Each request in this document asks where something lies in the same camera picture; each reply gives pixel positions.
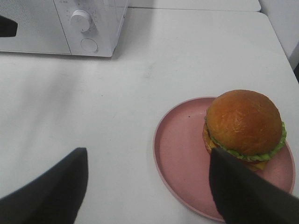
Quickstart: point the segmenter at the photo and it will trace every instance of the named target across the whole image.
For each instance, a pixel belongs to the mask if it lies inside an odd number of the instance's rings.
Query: white table
[[[259,12],[258,0],[130,0],[131,7]]]
[[[261,13],[129,9],[112,59],[3,53],[0,67],[0,197],[87,147],[76,224],[216,223],[176,200],[153,160],[159,120],[190,98],[267,95],[299,162],[298,83]]]

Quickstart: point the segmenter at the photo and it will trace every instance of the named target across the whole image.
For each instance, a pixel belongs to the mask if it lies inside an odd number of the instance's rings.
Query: white microwave
[[[111,57],[129,0],[0,0],[18,23],[0,51]]]

